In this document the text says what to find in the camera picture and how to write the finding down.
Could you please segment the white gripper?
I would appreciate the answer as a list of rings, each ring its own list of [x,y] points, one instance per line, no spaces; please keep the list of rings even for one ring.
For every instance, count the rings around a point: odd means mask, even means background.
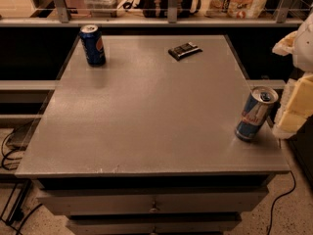
[[[282,38],[272,49],[277,55],[292,52],[293,65],[302,71],[313,72],[313,14]],[[274,119],[273,134],[279,139],[289,139],[313,115],[313,74],[298,80],[289,79],[285,85],[280,108]]]

